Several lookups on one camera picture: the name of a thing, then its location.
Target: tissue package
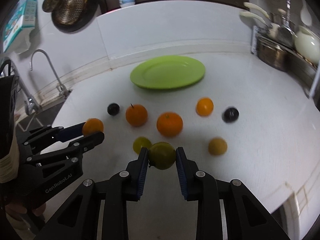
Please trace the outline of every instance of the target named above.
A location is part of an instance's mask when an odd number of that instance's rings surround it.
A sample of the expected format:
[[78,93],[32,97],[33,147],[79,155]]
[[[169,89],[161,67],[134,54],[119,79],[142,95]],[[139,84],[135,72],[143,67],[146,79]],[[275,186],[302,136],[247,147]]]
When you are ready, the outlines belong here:
[[18,5],[7,23],[3,35],[3,51],[20,54],[30,47],[29,34],[36,24],[37,0],[25,0]]

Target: metal rack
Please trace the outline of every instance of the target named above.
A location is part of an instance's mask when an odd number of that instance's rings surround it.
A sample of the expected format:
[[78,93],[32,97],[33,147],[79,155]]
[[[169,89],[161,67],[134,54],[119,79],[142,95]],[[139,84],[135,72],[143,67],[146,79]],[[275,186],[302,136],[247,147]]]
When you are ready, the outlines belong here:
[[279,42],[276,42],[276,41],[274,41],[274,40],[272,40],[270,38],[267,38],[263,34],[261,34],[260,28],[258,26],[254,26],[253,30],[252,30],[251,52],[253,54],[255,54],[255,55],[256,55],[257,38],[264,39],[266,41],[269,41],[269,42],[271,42],[273,44],[278,45],[281,49],[287,51],[288,53],[290,53],[291,55],[297,57],[298,59],[303,60],[304,62],[306,62],[316,72],[315,78],[313,79],[311,88],[310,88],[309,93],[308,93],[308,97],[309,98],[313,98],[314,95],[315,95],[316,88],[318,86],[319,80],[320,80],[320,67],[319,67],[320,61],[319,61],[317,66],[312,64],[310,61],[308,61],[305,57],[300,55],[295,50],[290,49],[290,48],[280,44]]

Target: metal bolt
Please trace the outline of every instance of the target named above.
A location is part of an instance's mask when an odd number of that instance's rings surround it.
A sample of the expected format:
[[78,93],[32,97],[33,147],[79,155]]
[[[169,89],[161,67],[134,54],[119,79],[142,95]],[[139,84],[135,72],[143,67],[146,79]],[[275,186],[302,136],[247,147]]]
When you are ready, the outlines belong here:
[[123,178],[124,178],[124,177],[129,176],[129,172],[127,172],[127,171],[121,171],[119,175],[120,175],[120,177],[123,177]]
[[235,185],[235,186],[240,186],[241,185],[241,181],[239,181],[239,179],[234,179],[232,181],[232,184]]
[[197,172],[196,172],[196,175],[197,175],[198,177],[204,177],[204,176],[205,176],[205,173],[204,173],[204,171],[197,171]]
[[83,185],[85,185],[86,187],[90,186],[92,184],[92,180],[91,179],[86,179],[84,182],[83,182]]

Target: curved metal faucet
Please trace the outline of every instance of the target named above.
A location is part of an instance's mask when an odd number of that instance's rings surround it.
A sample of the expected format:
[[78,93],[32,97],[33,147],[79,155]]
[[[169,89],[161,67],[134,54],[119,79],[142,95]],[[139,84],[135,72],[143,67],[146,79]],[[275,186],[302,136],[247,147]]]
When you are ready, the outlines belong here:
[[66,88],[66,86],[65,86],[64,84],[62,84],[59,76],[58,76],[57,73],[56,73],[56,70],[54,69],[54,67],[53,67],[53,65],[52,65],[52,63],[51,63],[51,60],[50,60],[48,54],[47,54],[44,50],[42,50],[42,49],[37,49],[37,50],[35,50],[35,51],[32,53],[31,58],[30,58],[30,62],[29,62],[30,70],[31,70],[31,71],[33,70],[33,67],[32,67],[32,59],[33,59],[33,55],[34,55],[36,52],[42,52],[42,53],[46,56],[46,58],[47,58],[47,60],[48,60],[48,62],[49,62],[49,65],[50,65],[50,67],[51,67],[54,75],[56,76],[58,82],[59,82],[59,85],[57,86],[57,89],[58,89],[58,91],[59,91],[59,95],[64,95],[64,97],[67,98],[68,95],[69,95],[69,91],[68,91],[68,89]]
[[1,65],[6,60],[10,61],[11,68],[14,71],[14,74],[16,76],[19,76],[19,81],[18,81],[19,82],[19,86],[21,87],[22,91],[24,92],[24,94],[27,97],[27,99],[24,100],[24,110],[25,110],[26,114],[27,115],[31,115],[33,110],[36,112],[36,114],[38,114],[42,110],[41,106],[38,104],[38,102],[35,100],[35,98],[31,95],[31,93],[29,92],[28,88],[24,84],[22,78],[19,75],[18,69],[17,69],[16,65],[13,63],[13,61],[9,57],[4,57],[2,59]]

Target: oval plate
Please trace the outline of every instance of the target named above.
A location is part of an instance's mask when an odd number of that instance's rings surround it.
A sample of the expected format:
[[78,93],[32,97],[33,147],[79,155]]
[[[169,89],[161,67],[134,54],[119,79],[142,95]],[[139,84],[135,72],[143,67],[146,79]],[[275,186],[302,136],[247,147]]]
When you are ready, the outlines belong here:
[[138,65],[130,80],[147,89],[181,88],[198,82],[205,73],[204,65],[191,57],[161,56]]

